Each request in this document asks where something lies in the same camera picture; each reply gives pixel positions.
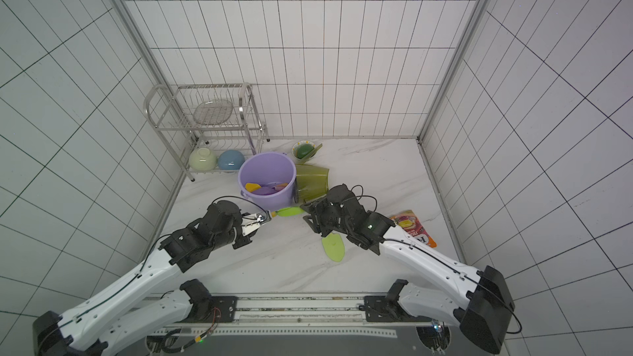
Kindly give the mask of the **purple plastic bucket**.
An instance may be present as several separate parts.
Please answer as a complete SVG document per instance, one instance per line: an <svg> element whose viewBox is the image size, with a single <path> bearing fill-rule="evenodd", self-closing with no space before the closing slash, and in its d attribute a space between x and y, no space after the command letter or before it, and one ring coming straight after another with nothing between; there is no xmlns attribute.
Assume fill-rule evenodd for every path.
<svg viewBox="0 0 633 356"><path fill-rule="evenodd" d="M249 158L238 172L241 195L268 211L277 211L295 205L297 169L291 158L283 153L265 152ZM247 184L269 187L286 184L274 194L253 194Z"/></svg>

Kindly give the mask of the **light green trowel wooden handle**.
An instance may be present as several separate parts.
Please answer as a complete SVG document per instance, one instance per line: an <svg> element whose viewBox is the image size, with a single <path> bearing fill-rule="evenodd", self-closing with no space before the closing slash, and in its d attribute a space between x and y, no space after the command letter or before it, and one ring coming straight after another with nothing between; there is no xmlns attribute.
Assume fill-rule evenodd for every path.
<svg viewBox="0 0 633 356"><path fill-rule="evenodd" d="M326 256L336 262L342 262L346 255L346 247L340 234L331 232L321 239L321 244Z"/></svg>

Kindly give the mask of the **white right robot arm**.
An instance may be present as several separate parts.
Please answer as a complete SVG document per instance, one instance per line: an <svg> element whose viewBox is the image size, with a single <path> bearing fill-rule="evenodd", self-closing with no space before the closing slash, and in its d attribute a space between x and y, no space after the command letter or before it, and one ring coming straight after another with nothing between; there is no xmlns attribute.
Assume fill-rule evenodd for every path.
<svg viewBox="0 0 633 356"><path fill-rule="evenodd" d="M346 185L303 204L304 221L322 237L344 234L354 245L386 256L410 269L433 288L396 280L382 296L367 296L361 311L368 322L427 322L436 338L444 326L461 333L489 354L499 354L514 319L514 300L504 276L446 257L412 237L392 219L365 209Z"/></svg>

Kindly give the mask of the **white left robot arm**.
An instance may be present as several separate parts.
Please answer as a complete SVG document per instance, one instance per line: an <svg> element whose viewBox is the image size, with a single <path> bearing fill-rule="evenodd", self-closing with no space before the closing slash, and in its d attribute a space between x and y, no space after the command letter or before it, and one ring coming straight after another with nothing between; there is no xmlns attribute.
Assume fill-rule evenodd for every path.
<svg viewBox="0 0 633 356"><path fill-rule="evenodd" d="M114 355L138 339L172 323L231 322L237 298L214 296L199 280L187 280L164 298L137 308L156 287L186 273L222 247L252 242L270 214L243 213L219 199L204 217L166 236L138 266L87 301L63 313L48 311L32 325L36 355Z"/></svg>

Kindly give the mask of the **bright green trowel yellow handle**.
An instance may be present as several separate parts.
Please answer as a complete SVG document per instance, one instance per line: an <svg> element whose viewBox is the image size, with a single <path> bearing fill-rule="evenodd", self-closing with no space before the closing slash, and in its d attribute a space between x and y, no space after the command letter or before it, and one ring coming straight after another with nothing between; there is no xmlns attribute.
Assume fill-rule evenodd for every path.
<svg viewBox="0 0 633 356"><path fill-rule="evenodd" d="M293 217L298 215L306 214L306 212L298 206L288 207L284 209L279 209L277 211L272 212L270 215L272 218L275 217Z"/></svg>

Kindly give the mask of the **yellow toy shovel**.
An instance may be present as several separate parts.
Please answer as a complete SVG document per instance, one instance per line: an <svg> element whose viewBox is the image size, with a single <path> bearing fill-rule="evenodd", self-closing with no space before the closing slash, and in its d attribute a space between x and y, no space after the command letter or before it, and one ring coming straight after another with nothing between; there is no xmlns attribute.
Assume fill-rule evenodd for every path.
<svg viewBox="0 0 633 356"><path fill-rule="evenodd" d="M247 183L247 184L245 184L245 189L249 193L254 193L255 191L258 191L260 188L261 188L261 185L259 185L257 183Z"/></svg>

